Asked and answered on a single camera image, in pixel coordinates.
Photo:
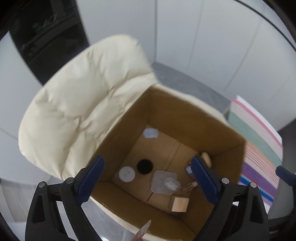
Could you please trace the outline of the translucent grey plastic case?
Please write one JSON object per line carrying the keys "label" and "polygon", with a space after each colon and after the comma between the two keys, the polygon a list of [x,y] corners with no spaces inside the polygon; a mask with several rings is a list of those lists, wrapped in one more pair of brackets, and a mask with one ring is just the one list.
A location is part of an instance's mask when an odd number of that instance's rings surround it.
{"label": "translucent grey plastic case", "polygon": [[152,139],[158,138],[159,131],[156,128],[145,128],[142,132],[144,138]]}

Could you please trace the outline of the pink blue labelled tube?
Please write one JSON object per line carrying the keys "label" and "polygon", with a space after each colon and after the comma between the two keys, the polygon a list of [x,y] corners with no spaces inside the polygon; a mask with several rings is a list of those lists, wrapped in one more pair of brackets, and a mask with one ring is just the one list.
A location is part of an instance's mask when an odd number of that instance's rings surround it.
{"label": "pink blue labelled tube", "polygon": [[193,179],[193,180],[196,179],[195,176],[194,176],[194,174],[193,174],[193,172],[192,172],[192,169],[191,169],[191,165],[190,164],[185,167],[185,171],[190,176],[191,179]]}

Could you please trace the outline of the clear small glass bottle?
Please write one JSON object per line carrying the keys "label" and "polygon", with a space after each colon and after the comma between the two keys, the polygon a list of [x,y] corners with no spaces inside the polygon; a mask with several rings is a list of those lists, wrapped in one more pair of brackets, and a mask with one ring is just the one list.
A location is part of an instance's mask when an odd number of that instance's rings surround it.
{"label": "clear small glass bottle", "polygon": [[185,186],[181,187],[180,191],[182,193],[187,193],[187,192],[192,191],[197,186],[198,186],[198,183],[196,181],[194,181],[194,182],[188,183]]}

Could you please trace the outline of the beige oval wooden item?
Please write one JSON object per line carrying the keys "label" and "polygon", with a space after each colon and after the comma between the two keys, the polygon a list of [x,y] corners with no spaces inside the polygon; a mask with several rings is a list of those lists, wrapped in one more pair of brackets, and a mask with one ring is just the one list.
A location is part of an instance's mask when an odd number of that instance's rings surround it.
{"label": "beige oval wooden item", "polygon": [[210,156],[209,156],[209,154],[207,152],[202,152],[201,153],[201,158],[204,160],[204,162],[206,163],[206,165],[209,168],[212,168],[212,161],[211,161],[211,158],[210,158]]}

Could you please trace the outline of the small wooden cube box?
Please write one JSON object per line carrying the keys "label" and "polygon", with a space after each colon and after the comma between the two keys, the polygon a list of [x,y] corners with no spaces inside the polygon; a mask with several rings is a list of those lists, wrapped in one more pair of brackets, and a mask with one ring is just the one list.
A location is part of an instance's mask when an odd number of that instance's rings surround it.
{"label": "small wooden cube box", "polygon": [[173,196],[171,198],[171,212],[186,212],[189,205],[189,198]]}

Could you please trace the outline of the square white plastic container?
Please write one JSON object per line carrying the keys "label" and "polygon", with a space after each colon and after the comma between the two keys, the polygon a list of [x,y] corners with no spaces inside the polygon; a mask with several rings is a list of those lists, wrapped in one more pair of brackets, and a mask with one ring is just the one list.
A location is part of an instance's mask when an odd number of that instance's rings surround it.
{"label": "square white plastic container", "polygon": [[178,175],[174,172],[156,170],[152,176],[151,191],[158,194],[172,195],[174,192],[164,187],[164,180],[168,177],[173,177],[178,180]]}

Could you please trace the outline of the brown cardboard box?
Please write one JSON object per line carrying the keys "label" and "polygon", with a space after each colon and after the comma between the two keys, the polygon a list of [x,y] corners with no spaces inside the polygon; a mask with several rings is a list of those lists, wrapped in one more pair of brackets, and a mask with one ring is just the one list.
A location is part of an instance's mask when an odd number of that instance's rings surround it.
{"label": "brown cardboard box", "polygon": [[[158,138],[144,138],[145,128],[156,128]],[[157,240],[193,240],[213,209],[199,187],[186,193],[187,211],[173,214],[171,197],[151,192],[152,173],[137,173],[132,182],[124,183],[118,177],[120,168],[136,168],[140,160],[148,159],[154,170],[174,172],[186,185],[191,178],[185,167],[195,155],[207,152],[217,174],[236,183],[245,144],[238,132],[200,107],[151,87],[98,147],[105,167],[91,196],[128,229],[151,221],[149,234]]]}

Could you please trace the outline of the cream padded chair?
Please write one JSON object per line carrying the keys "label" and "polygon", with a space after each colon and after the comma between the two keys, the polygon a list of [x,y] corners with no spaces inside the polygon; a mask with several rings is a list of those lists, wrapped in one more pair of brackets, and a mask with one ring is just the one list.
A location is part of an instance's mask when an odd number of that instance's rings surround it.
{"label": "cream padded chair", "polygon": [[[18,131],[18,145],[29,162],[65,181],[87,167],[100,144],[149,88],[180,97],[221,120],[222,114],[188,94],[159,83],[136,39],[108,37],[84,50],[36,94]],[[37,189],[34,202],[45,208],[60,185]]]}

